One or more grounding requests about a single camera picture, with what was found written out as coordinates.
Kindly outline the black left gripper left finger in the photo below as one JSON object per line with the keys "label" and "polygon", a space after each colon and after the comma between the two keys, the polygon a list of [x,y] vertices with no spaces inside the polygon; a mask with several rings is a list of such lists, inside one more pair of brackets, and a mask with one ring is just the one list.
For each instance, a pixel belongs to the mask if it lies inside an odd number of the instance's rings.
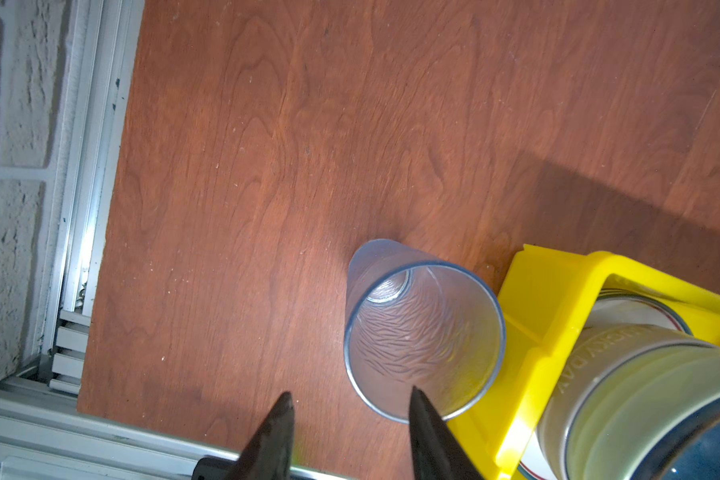
{"label": "black left gripper left finger", "polygon": [[278,397],[225,479],[290,479],[294,432],[292,394],[285,391]]}

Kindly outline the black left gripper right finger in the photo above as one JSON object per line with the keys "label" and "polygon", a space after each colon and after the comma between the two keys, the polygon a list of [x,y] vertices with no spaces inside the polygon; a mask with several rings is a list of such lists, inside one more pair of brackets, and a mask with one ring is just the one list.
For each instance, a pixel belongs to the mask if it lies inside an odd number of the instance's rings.
{"label": "black left gripper right finger", "polygon": [[416,480],[482,479],[425,392],[416,386],[411,390],[408,417]]}

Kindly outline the yellow plastic bin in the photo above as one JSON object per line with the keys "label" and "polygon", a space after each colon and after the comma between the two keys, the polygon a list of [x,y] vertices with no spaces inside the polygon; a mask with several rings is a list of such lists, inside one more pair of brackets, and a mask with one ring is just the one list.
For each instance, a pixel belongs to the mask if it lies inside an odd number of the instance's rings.
{"label": "yellow plastic bin", "polygon": [[448,426],[486,479],[515,476],[529,440],[600,291],[645,294],[720,346],[720,295],[628,257],[526,244],[498,295],[506,350],[493,385]]}

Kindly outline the pale green ceramic bowl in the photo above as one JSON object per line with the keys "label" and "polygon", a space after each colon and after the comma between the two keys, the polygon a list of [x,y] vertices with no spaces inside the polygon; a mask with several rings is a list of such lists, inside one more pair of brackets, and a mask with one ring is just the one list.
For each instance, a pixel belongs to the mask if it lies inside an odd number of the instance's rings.
{"label": "pale green ceramic bowl", "polygon": [[537,427],[558,479],[630,479],[690,415],[720,400],[720,347],[648,324],[585,328]]}

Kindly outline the dark blue glazed bowl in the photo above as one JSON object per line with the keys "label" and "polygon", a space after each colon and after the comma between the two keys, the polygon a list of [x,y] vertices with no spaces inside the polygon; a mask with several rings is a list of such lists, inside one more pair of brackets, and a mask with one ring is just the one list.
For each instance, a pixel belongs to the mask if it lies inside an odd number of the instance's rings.
{"label": "dark blue glazed bowl", "polygon": [[633,479],[720,479],[720,411],[698,412],[646,454]]}

